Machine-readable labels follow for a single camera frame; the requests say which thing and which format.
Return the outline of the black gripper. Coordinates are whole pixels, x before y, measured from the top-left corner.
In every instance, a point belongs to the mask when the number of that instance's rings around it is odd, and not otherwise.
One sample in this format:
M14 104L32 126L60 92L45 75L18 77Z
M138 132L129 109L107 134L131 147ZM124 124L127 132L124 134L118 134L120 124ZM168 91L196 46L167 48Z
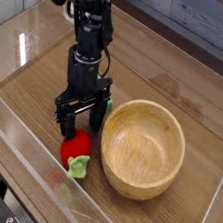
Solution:
M87 109L90 110L90 127L96 133L100 130L112 85L111 78L103 75L102 79L97 78L101 57L101 53L96 57L84 57L75 45L69 49L67 88L55 100L55 118L65 139L76 136L75 116Z

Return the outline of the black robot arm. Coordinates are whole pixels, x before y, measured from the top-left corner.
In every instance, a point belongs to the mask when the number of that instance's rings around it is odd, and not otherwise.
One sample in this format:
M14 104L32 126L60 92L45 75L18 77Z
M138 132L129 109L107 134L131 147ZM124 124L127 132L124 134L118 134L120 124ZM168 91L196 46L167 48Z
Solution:
M112 42L112 0L51 0L65 6L73 20L75 44L69 48L67 88L56 97L56 122L66 139L76 136L75 116L90 112L89 124L100 129L113 80L99 71L103 58L110 58L108 45Z

